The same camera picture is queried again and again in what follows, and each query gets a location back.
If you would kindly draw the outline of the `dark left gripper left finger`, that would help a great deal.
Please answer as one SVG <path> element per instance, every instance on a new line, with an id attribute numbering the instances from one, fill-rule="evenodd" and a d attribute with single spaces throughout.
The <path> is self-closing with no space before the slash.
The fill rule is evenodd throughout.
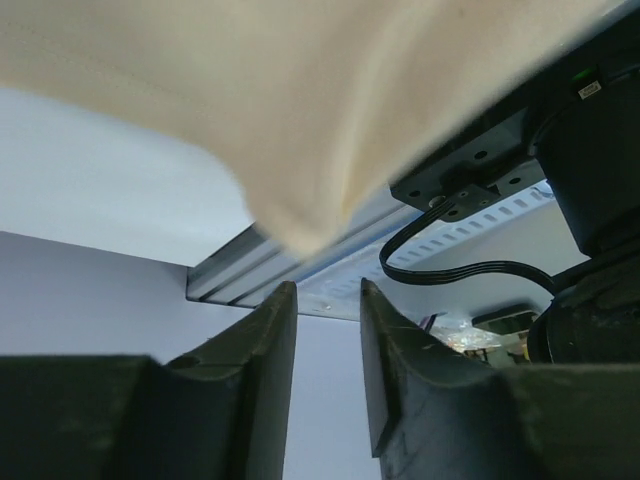
<path id="1" fill-rule="evenodd" d="M 5 479 L 279 479 L 297 330 L 280 284 L 167 364 L 148 356 L 6 356 Z"/>

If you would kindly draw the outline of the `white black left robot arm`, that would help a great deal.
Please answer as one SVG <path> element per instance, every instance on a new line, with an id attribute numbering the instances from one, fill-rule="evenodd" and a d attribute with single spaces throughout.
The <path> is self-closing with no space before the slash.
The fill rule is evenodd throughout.
<path id="1" fill-rule="evenodd" d="M 1 87 L 211 152 L 300 256 L 394 182 L 425 213 L 382 248 L 388 277 L 551 293 L 532 363 L 496 368 L 361 280 L 382 479 L 639 479 L 639 1 L 1 1 Z M 466 202 L 524 187 L 531 160 L 589 261 L 388 264 Z M 3 474 L 282 479 L 296 297 L 280 283 L 166 366 L 1 357 Z"/>

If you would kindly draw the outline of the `cream yellow t shirt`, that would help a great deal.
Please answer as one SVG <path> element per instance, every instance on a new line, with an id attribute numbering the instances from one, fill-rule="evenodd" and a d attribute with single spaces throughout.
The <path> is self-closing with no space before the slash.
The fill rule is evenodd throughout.
<path id="1" fill-rule="evenodd" d="M 1 82 L 203 147 L 286 248 L 547 66 L 613 1 L 5 1 Z"/>

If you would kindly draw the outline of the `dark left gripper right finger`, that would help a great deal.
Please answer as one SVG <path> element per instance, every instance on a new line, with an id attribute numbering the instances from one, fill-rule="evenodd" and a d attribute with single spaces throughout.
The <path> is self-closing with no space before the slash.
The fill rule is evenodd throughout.
<path id="1" fill-rule="evenodd" d="M 369 435 L 386 479 L 635 479 L 635 365 L 495 368 L 402 315 L 363 280 Z"/>

